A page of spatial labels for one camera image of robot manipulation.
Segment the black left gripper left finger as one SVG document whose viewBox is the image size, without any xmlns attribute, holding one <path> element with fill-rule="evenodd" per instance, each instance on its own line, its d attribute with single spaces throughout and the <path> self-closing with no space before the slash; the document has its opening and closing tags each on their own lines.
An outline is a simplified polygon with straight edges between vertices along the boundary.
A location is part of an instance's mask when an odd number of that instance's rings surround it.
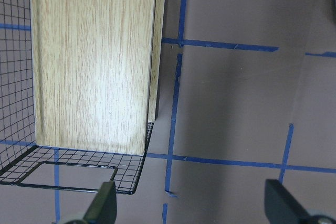
<svg viewBox="0 0 336 224">
<path fill-rule="evenodd" d="M 114 182 L 104 182 L 83 219 L 86 223 L 111 223 L 117 218 L 117 197 Z"/>
</svg>

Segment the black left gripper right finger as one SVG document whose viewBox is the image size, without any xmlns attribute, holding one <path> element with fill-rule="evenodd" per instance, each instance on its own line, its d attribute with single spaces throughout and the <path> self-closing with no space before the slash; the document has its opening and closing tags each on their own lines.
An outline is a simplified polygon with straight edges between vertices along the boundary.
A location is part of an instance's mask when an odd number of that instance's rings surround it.
<svg viewBox="0 0 336 224">
<path fill-rule="evenodd" d="M 269 223 L 316 223 L 303 206 L 276 179 L 267 179 L 264 190 L 264 210 Z"/>
</svg>

